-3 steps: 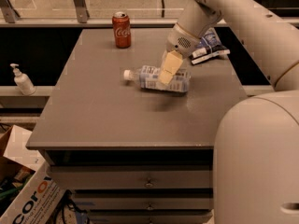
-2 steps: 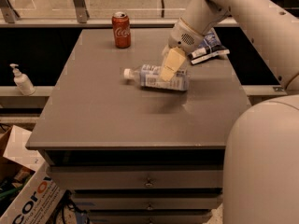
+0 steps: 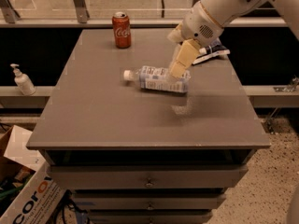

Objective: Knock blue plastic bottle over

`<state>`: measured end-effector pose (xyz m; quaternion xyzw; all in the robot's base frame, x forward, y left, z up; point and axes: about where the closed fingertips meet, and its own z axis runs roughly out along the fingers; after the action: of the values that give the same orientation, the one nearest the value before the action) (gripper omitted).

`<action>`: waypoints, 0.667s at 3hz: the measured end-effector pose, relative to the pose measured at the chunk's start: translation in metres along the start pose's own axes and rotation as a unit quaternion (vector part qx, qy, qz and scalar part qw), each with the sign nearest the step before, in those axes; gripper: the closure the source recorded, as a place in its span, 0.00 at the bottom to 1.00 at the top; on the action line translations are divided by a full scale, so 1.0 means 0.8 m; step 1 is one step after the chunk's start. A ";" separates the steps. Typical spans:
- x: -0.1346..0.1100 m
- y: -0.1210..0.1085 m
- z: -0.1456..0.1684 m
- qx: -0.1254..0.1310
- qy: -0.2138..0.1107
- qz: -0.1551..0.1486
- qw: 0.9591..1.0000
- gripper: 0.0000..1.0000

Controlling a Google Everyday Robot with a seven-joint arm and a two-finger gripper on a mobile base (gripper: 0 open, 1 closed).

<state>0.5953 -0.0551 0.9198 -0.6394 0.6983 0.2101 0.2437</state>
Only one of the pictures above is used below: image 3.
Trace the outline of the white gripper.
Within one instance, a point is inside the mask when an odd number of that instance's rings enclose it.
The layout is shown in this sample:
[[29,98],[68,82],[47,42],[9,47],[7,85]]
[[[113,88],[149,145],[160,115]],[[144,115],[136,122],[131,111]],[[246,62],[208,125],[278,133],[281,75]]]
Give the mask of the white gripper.
[[201,46],[208,46],[222,32],[223,27],[209,15],[201,2],[197,2],[186,14],[182,23],[179,23],[167,36],[171,42],[177,44],[185,39],[181,45],[176,46],[172,62],[169,65],[170,76],[181,78],[199,56]]

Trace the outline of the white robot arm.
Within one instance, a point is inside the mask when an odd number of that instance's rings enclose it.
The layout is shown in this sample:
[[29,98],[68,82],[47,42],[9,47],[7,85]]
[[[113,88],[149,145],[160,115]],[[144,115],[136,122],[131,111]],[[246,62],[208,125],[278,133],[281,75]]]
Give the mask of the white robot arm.
[[[270,3],[291,31],[299,31],[299,0],[200,0],[169,39],[178,44],[170,64],[180,77],[199,55],[199,49],[218,38],[232,20]],[[272,135],[273,145],[249,161],[248,176],[207,224],[298,224],[298,135]]]

